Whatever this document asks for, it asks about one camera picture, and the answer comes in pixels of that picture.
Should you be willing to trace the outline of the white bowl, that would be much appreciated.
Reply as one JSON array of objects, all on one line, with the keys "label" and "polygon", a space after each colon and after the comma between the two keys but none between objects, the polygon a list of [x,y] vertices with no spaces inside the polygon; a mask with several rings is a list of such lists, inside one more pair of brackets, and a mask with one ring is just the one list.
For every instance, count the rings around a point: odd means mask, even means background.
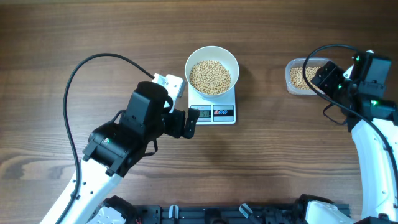
[{"label": "white bowl", "polygon": [[[193,87],[189,80],[190,71],[191,71],[192,67],[195,64],[197,64],[201,61],[204,61],[204,60],[219,61],[227,70],[229,70],[229,73],[231,75],[231,85],[227,91],[234,88],[235,84],[238,81],[239,72],[240,72],[238,61],[236,60],[235,56],[231,52],[229,52],[228,50],[226,50],[222,47],[218,47],[218,46],[202,47],[202,48],[194,51],[194,53],[192,53],[189,56],[189,58],[187,59],[187,61],[185,63],[185,76],[186,76],[186,79],[187,79],[190,87]],[[196,92],[199,93],[204,98],[214,98],[215,96],[220,96],[220,95],[226,93],[226,92],[224,92],[224,93],[221,93],[218,95],[207,95],[202,92],[199,92],[198,90],[196,90]]]}]

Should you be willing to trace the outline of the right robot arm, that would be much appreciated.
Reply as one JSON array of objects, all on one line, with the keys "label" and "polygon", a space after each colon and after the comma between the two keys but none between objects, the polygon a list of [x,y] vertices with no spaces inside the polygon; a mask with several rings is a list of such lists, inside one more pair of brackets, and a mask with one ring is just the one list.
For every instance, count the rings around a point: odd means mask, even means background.
[{"label": "right robot arm", "polygon": [[360,223],[397,223],[397,105],[384,100],[391,60],[368,50],[353,55],[344,70],[331,60],[307,57],[301,68],[317,67],[304,82],[338,106],[359,158],[363,206]]}]

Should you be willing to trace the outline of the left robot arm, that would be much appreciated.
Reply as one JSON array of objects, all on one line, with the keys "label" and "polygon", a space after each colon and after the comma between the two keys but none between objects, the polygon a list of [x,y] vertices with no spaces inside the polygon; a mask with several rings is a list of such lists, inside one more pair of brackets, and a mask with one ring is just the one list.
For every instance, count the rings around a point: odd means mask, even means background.
[{"label": "left robot arm", "polygon": [[163,134],[192,138],[199,111],[174,108],[184,88],[184,83],[170,81],[139,82],[127,108],[90,134],[76,172],[42,223],[90,222],[130,168],[149,156],[150,142]]}]

